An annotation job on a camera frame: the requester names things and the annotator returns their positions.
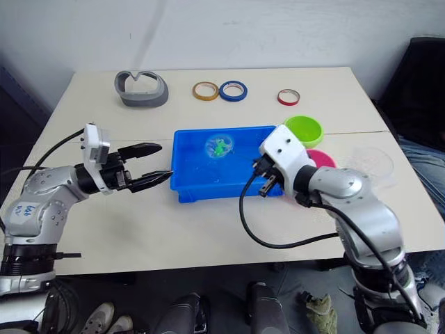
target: yellow tape roll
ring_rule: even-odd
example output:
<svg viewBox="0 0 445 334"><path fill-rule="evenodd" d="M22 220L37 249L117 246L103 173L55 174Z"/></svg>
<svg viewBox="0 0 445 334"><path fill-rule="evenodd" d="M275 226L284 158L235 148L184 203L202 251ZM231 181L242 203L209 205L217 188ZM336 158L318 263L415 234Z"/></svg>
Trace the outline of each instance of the yellow tape roll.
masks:
<svg viewBox="0 0 445 334"><path fill-rule="evenodd" d="M215 93L213 95L200 95L200 94L198 94L196 90L197 90L198 86L201 86L201 85L212 88ZM219 90L219 88L218 88L217 85L215 85L213 82L208 82L208 81L198 82L197 84L195 84L193 86L193 89L192 89L193 96L196 97L199 100L202 100L202 101L211 101L211 100L214 100L215 98L217 98L218 94L219 94L218 90Z"/></svg>

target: pink bowl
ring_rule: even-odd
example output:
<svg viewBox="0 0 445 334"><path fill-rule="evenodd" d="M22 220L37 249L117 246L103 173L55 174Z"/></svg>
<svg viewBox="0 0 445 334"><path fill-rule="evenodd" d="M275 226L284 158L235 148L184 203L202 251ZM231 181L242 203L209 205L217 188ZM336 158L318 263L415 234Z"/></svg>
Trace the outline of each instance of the pink bowl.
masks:
<svg viewBox="0 0 445 334"><path fill-rule="evenodd" d="M308 149L307 153L311 157L312 160L315 161L317 168L320 167L337 167L333 158L320 150Z"/></svg>

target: green object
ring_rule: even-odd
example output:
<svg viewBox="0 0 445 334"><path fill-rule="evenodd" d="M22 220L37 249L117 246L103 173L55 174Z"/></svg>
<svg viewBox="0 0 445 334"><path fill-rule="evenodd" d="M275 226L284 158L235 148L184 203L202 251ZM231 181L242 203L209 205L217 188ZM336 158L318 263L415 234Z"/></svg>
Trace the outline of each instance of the green object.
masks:
<svg viewBox="0 0 445 334"><path fill-rule="evenodd" d="M323 128L308 116L293 116L284 121L306 148L315 148L323 139Z"/></svg>
<svg viewBox="0 0 445 334"><path fill-rule="evenodd" d="M306 303L307 317L314 323L320 334L337 334L337 312L332 307L329 294L321 299Z"/></svg>
<svg viewBox="0 0 445 334"><path fill-rule="evenodd" d="M230 145L224 142L224 139L216 139L215 156L220 157Z"/></svg>

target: gray plastic holder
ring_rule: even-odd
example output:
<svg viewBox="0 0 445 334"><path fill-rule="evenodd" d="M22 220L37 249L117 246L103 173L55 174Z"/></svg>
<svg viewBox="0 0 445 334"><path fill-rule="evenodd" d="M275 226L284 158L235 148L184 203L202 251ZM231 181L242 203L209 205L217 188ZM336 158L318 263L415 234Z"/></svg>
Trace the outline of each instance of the gray plastic holder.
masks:
<svg viewBox="0 0 445 334"><path fill-rule="evenodd" d="M141 75L155 79L158 86L152 92L147 93L130 93L125 91L125 81L128 77L132 77L137 81ZM168 87L165 81L157 74L149 71L140 71L136 76L132 75L130 71L121 71L116 74L114 79L114 86L118 92L122 102L126 106L162 106L168 100Z"/></svg>

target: white wall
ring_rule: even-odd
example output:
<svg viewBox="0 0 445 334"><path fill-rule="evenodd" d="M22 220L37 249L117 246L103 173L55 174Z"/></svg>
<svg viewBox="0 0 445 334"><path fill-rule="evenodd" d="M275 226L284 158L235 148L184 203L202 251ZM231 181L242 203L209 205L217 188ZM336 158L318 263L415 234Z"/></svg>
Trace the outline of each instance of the white wall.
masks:
<svg viewBox="0 0 445 334"><path fill-rule="evenodd" d="M50 109L79 70L348 65L377 97L444 16L444 0L0 0L0 56Z"/></svg>

